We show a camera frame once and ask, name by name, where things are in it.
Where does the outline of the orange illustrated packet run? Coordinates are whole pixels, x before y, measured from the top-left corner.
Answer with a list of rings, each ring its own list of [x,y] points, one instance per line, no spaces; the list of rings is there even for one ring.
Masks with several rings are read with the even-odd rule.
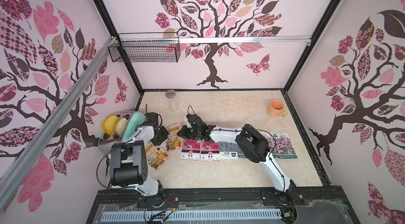
[[[167,128],[169,136],[166,140],[166,151],[170,152],[182,148],[182,138],[177,135],[181,128],[181,123],[171,125]]]
[[[146,148],[146,158],[150,167],[158,170],[168,159],[170,155],[160,146],[149,143]]]

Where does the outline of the pink rose packet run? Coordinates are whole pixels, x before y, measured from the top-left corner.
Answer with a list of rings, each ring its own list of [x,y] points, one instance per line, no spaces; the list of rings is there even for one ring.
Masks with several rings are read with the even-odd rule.
[[[200,149],[201,161],[220,161],[220,151],[218,143],[203,142]]]
[[[197,140],[184,139],[181,149],[181,160],[199,161],[201,144]]]

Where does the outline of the lavender seed packet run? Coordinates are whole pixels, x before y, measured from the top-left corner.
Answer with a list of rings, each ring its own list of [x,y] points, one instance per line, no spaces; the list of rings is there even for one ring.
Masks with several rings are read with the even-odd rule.
[[[237,155],[238,155],[238,158],[246,158],[246,155],[243,153],[243,151],[240,147],[237,147]]]
[[[219,142],[220,160],[237,160],[238,145],[235,143]]]

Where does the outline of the pink cosmos seed packet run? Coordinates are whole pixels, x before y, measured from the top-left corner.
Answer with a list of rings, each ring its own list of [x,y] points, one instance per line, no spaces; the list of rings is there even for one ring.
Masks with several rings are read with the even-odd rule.
[[[261,132],[261,135],[263,135],[267,139],[273,158],[277,158],[275,146],[276,141],[273,135],[268,132]]]

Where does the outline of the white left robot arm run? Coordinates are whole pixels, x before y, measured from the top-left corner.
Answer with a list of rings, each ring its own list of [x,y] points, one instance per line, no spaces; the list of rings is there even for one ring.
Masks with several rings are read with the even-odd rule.
[[[136,112],[129,122],[121,142],[111,147],[110,183],[118,189],[134,189],[145,198],[158,197],[163,205],[165,195],[160,181],[148,175],[147,147],[159,147],[169,136],[160,114]]]

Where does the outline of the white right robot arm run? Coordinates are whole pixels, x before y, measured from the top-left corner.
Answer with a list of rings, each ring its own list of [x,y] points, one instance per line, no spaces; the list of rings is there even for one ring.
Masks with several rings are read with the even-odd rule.
[[[275,150],[276,145],[270,147],[269,141],[262,134],[263,130],[257,130],[250,124],[245,124],[236,129],[207,125],[196,114],[188,114],[185,121],[186,125],[177,133],[178,136],[187,140],[201,140],[206,143],[237,144],[248,160],[263,167],[277,191],[277,201],[280,204],[288,206],[300,201],[299,189],[277,164],[273,157],[273,150]]]

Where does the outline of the orange illustrated packet by toaster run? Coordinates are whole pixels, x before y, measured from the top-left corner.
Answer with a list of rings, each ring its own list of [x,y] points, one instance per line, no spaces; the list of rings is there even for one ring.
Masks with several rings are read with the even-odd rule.
[[[170,155],[160,146],[149,143],[146,148],[146,158],[150,167],[158,170],[168,159]]]

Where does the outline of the clear glass jar with grains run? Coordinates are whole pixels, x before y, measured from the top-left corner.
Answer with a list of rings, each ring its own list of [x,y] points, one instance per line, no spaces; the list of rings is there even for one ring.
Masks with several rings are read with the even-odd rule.
[[[168,90],[165,92],[165,97],[168,99],[168,107],[171,111],[176,112],[179,109],[179,102],[176,99],[176,92]]]

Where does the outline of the beige toast slice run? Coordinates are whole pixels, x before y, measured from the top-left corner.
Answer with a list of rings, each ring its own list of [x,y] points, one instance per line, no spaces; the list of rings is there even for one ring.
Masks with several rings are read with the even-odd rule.
[[[118,121],[118,123],[116,124],[115,130],[114,130],[115,138],[119,138],[124,135],[127,125],[128,125],[128,119],[125,117],[121,118]]]

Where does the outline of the orange ceramic mug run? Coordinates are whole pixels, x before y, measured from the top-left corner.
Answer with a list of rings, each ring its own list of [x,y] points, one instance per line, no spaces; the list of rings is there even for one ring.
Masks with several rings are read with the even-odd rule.
[[[270,116],[277,117],[285,117],[287,115],[287,111],[284,110],[285,106],[284,104],[279,101],[279,100],[272,100],[269,103],[269,106],[267,108],[267,113]]]

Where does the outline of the aluminium rail on wall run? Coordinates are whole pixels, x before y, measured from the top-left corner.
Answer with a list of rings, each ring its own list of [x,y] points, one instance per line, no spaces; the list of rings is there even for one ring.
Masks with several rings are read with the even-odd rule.
[[[29,142],[20,156],[12,164],[1,180],[1,210],[4,210],[14,192],[22,184],[32,167],[37,163],[40,155],[47,144],[52,140],[55,133],[64,122],[86,87],[90,84],[103,62],[109,57],[108,47],[117,43],[116,37],[109,37],[105,44],[97,52],[96,57],[90,62],[88,68],[82,73],[70,91],[65,95],[61,103],[51,113],[50,117],[40,128],[39,132]]]

